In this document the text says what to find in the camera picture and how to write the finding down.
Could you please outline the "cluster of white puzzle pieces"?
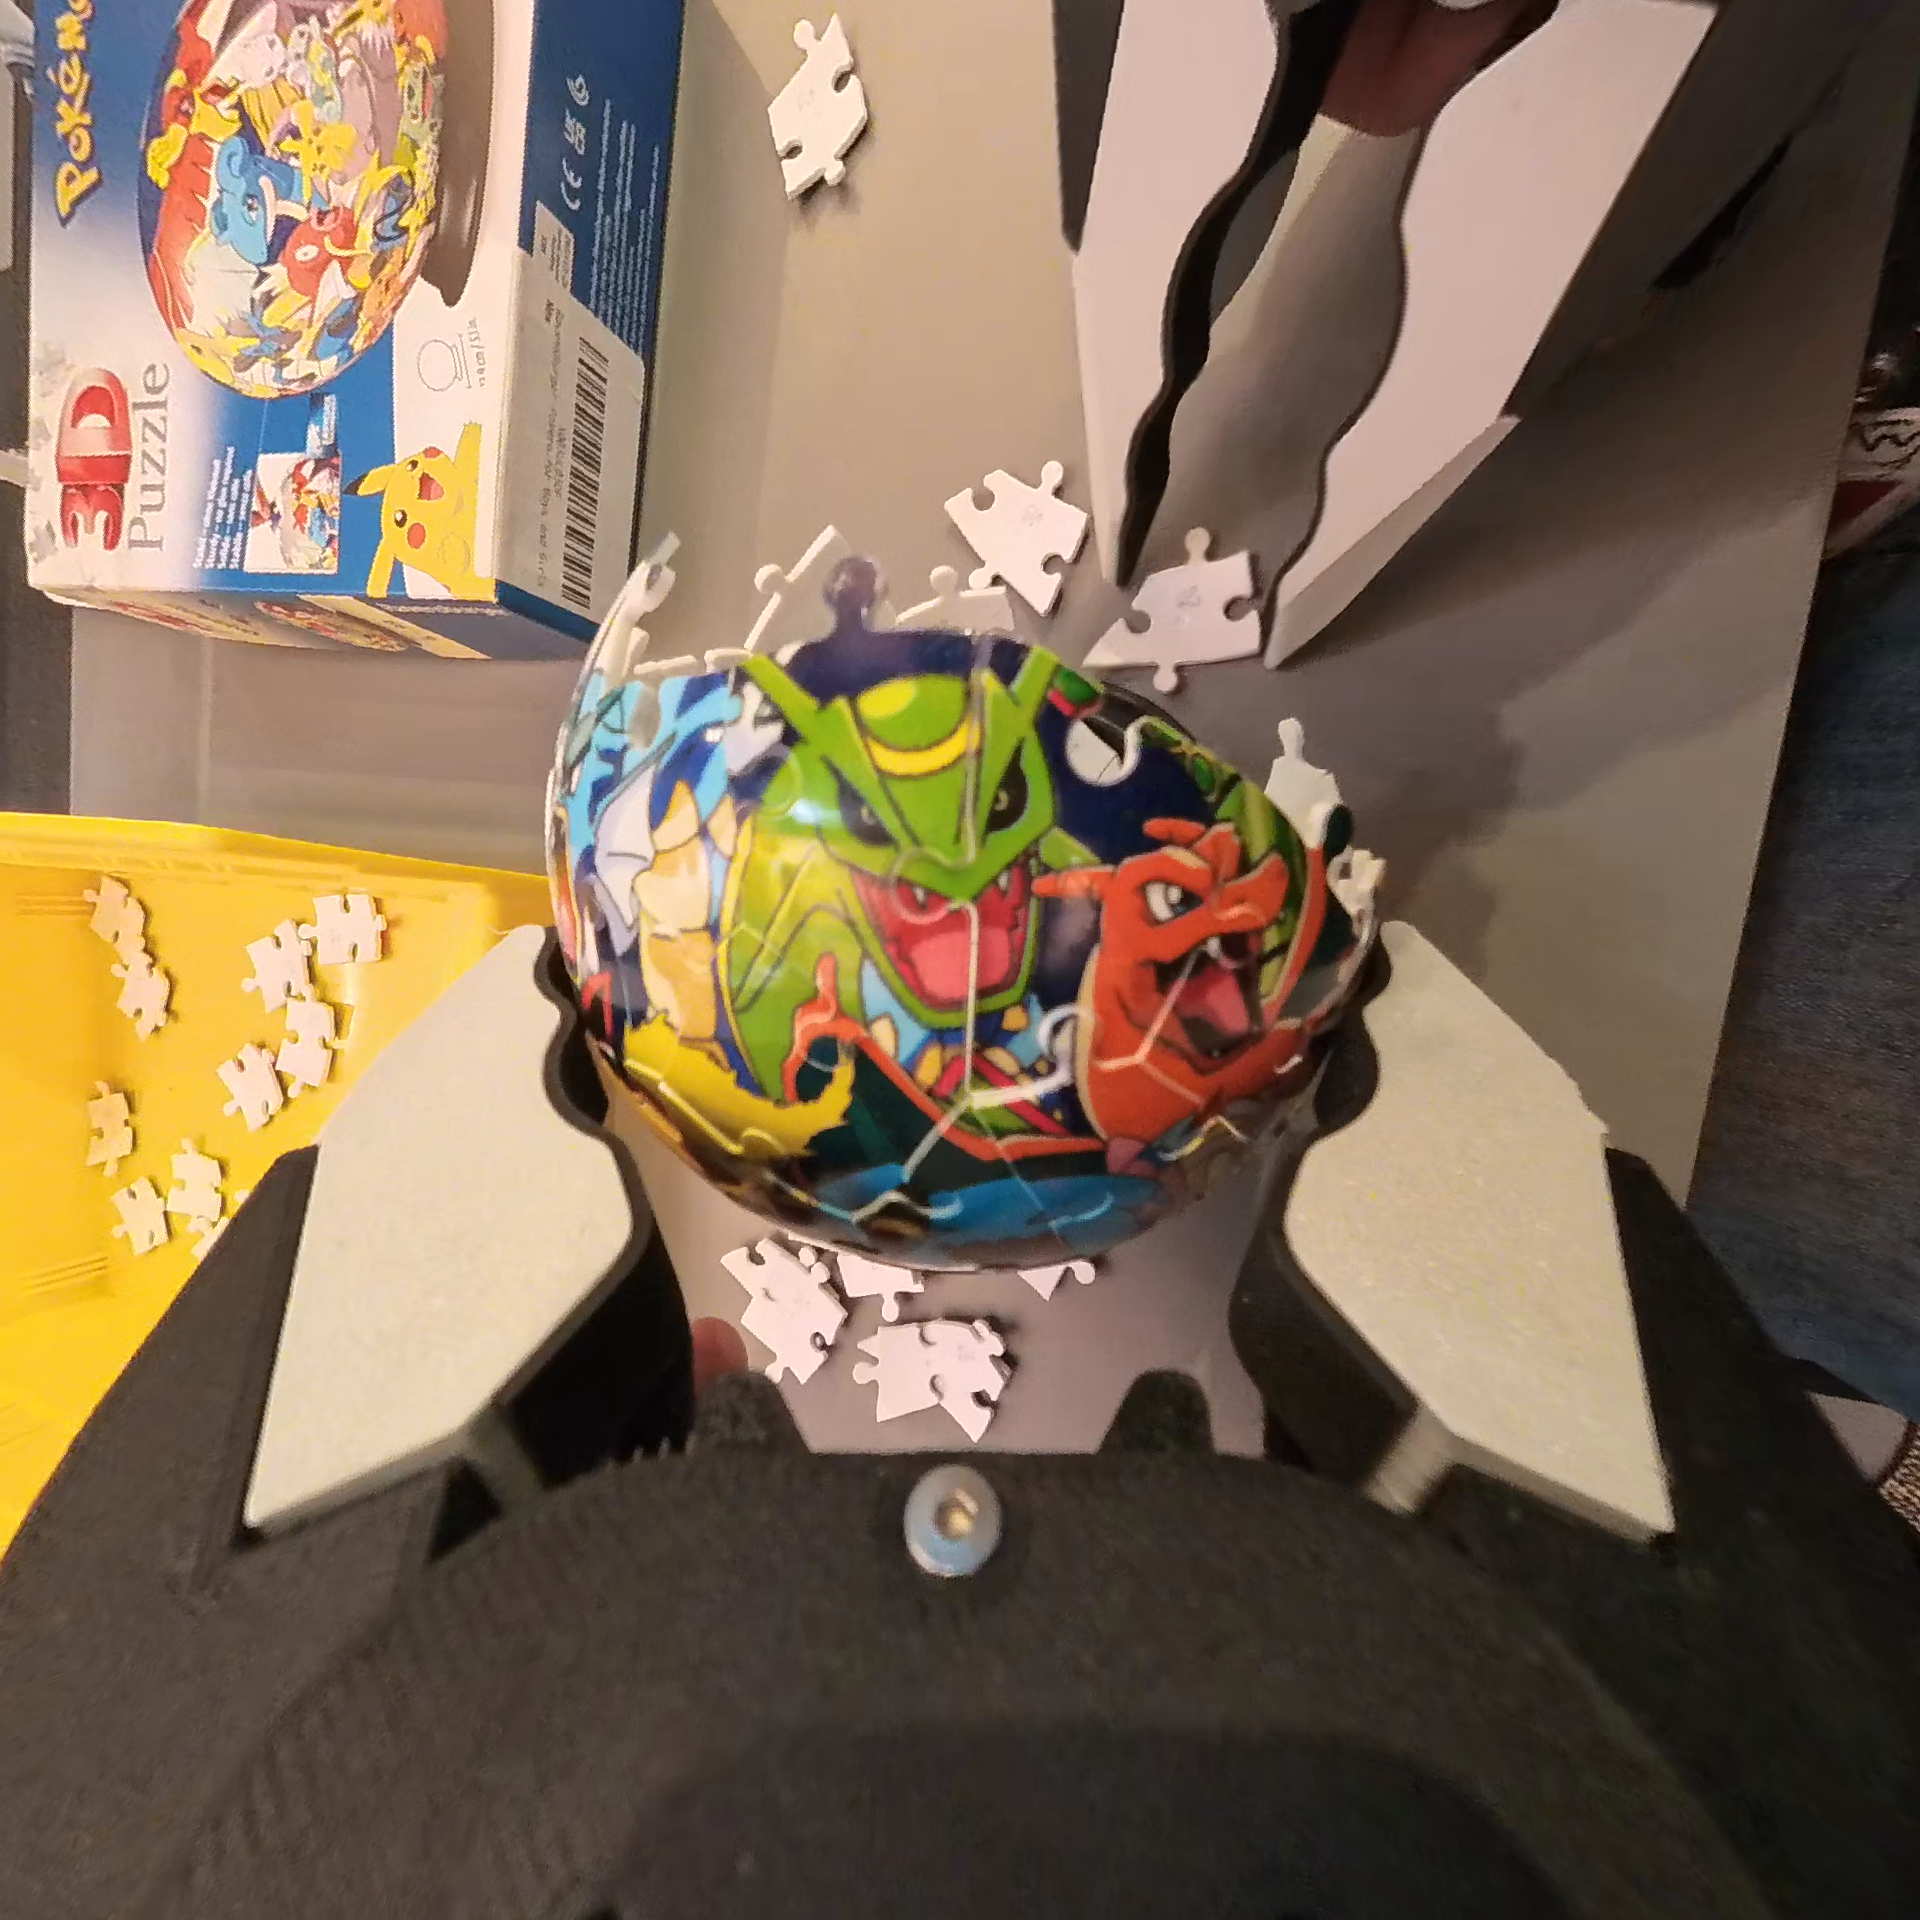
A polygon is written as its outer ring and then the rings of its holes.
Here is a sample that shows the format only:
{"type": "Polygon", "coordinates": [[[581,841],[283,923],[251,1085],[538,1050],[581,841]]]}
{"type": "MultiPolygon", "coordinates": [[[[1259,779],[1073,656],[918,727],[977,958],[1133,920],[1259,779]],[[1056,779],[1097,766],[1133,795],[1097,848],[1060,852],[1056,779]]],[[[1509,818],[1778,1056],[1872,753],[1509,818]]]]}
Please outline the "cluster of white puzzle pieces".
{"type": "Polygon", "coordinates": [[[768,1233],[721,1254],[737,1333],[826,1453],[1087,1453],[1097,1258],[908,1262],[768,1233]]]}

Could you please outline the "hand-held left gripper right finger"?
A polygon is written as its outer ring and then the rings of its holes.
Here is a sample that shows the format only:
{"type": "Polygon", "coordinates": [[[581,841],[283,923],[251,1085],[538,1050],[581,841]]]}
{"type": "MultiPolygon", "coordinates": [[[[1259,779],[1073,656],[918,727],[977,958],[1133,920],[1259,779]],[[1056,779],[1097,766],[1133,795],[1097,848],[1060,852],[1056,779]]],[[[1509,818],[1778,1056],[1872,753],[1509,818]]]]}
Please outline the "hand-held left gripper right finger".
{"type": "Polygon", "coordinates": [[[1386,923],[1231,1306],[1263,1434],[1414,1514],[1474,1474],[1667,1535],[1608,1129],[1409,923],[1386,923]]]}

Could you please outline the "single white puzzle piece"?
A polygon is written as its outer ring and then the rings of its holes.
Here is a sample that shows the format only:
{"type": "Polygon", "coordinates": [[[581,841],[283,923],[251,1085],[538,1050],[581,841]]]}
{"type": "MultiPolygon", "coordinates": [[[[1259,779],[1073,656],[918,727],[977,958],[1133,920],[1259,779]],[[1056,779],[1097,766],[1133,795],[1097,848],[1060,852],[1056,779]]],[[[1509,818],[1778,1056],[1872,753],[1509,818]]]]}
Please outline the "single white puzzle piece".
{"type": "Polygon", "coordinates": [[[798,18],[793,44],[800,64],[768,105],[779,186],[789,203],[816,186],[839,186],[845,155],[869,126],[869,98],[844,16],[832,14],[826,25],[798,18]]]}
{"type": "Polygon", "coordinates": [[[1060,495],[1064,463],[1045,461],[1036,483],[997,467],[983,477],[986,504],[968,485],[944,511],[977,555],[971,591],[1011,589],[1039,616],[1060,596],[1064,575],[1084,549],[1091,517],[1060,495]]]}
{"type": "Polygon", "coordinates": [[[1214,555],[1211,532],[1187,529],[1185,559],[1143,578],[1130,612],[1091,644],[1084,665],[1147,674],[1159,696],[1175,696],[1187,668],[1256,659],[1259,649],[1254,555],[1214,555]]]}

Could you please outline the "person's red printed shoe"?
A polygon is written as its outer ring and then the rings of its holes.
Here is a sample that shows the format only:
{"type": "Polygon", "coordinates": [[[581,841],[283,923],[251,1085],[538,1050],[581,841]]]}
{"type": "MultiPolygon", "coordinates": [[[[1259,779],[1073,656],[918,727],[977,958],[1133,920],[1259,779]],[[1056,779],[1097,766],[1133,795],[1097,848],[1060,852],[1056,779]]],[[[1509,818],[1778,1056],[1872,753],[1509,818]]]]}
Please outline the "person's red printed shoe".
{"type": "Polygon", "coordinates": [[[1862,366],[1843,437],[1822,561],[1859,549],[1918,504],[1918,331],[1862,366]]]}

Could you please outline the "colourful puzzle ball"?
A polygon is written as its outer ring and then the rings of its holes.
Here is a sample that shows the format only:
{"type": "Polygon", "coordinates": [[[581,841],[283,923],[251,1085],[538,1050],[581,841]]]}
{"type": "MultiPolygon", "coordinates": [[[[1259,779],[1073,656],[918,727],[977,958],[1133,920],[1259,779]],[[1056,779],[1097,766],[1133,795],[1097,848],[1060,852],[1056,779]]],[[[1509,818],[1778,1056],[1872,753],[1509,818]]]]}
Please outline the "colourful puzzle ball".
{"type": "Polygon", "coordinates": [[[558,951],[639,1120],[751,1211],[946,1266],[1097,1258],[1307,1100],[1379,936],[1297,726],[1263,779],[826,529],[743,647],[657,659],[668,552],[550,773],[558,951]]]}

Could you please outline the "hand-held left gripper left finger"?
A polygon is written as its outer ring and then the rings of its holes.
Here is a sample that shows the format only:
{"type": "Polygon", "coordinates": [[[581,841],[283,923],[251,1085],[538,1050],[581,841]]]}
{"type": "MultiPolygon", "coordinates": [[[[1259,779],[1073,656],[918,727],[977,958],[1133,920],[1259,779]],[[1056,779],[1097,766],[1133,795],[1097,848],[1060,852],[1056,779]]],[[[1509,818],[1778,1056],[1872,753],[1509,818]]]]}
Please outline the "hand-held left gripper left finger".
{"type": "Polygon", "coordinates": [[[322,1120],[242,1514],[421,1470],[503,1505],[686,1437],[684,1287],[563,972],[525,923],[322,1120]]]}

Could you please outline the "scattered white puzzle pieces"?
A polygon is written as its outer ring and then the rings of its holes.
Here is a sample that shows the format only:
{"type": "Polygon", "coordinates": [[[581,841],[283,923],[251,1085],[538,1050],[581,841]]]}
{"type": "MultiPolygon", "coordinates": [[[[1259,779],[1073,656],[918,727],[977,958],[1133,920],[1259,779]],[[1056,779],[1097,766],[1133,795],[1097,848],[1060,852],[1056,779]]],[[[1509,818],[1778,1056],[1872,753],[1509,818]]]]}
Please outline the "scattered white puzzle pieces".
{"type": "MultiPolygon", "coordinates": [[[[147,908],[125,878],[101,876],[86,889],[89,930],[115,954],[107,972],[118,983],[115,1009],[139,1041],[156,1038],[174,1014],[174,976],[147,945],[147,908]]],[[[321,992],[321,969],[378,964],[384,958],[384,914],[366,891],[309,900],[309,920],[278,920],[245,948],[242,992],[259,996],[268,1014],[281,1014],[275,1045],[249,1041],[214,1065],[223,1115],[245,1129],[266,1129],[298,1096],[322,1092],[344,1050],[338,1011],[321,992]]],[[[183,1139],[171,1159],[171,1184],[133,1174],[107,1193],[115,1224],[107,1233],[131,1258],[147,1258],[183,1224],[201,1254],[227,1221],[223,1159],[195,1139],[183,1139]]]]}

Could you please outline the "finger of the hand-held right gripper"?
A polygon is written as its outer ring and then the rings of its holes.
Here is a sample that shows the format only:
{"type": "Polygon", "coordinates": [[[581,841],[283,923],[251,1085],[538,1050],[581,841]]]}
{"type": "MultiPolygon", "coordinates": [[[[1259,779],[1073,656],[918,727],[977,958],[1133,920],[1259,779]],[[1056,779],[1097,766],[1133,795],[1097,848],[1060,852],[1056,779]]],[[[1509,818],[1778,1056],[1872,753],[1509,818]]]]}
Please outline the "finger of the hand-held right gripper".
{"type": "Polygon", "coordinates": [[[1263,665],[1307,649],[1519,424],[1519,381],[1696,64],[1713,2],[1556,2],[1420,136],[1396,310],[1269,589],[1263,665]]]}
{"type": "Polygon", "coordinates": [[[1058,2],[1058,180],[1097,555],[1126,584],[1240,212],[1322,100],[1318,2],[1058,2]]]}

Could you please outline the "yellow plastic tray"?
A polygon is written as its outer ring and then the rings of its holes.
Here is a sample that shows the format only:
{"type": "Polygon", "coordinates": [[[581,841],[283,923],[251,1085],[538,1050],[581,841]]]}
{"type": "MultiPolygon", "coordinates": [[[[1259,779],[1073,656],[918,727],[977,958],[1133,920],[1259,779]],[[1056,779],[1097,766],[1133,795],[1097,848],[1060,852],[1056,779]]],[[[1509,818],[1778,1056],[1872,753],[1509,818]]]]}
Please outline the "yellow plastic tray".
{"type": "Polygon", "coordinates": [[[308,1147],[374,1056],[472,960],[550,923],[550,880],[503,868],[309,846],[186,824],[4,814],[4,1540],[200,1266],[192,1238],[131,1258],[110,1189],[171,1184],[190,1136],[223,1159],[227,1217],[278,1152],[308,1147]],[[115,954],[82,891],[125,878],[174,976],[168,1029],[139,1041],[115,1009],[115,954]],[[275,1045],[281,1014],[242,992],[245,948],[313,899],[366,891],[384,958],[321,969],[344,1050],[322,1092],[261,1129],[223,1115],[214,1065],[275,1045]]]}

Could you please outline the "blue puzzle box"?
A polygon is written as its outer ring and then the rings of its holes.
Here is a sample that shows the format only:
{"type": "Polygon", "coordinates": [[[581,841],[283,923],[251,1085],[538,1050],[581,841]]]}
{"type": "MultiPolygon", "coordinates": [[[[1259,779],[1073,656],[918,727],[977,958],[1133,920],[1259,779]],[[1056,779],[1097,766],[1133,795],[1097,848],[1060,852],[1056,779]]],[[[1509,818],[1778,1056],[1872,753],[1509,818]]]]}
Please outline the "blue puzzle box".
{"type": "Polygon", "coordinates": [[[26,2],[26,578],[575,659],[632,566],[684,2],[26,2]]]}

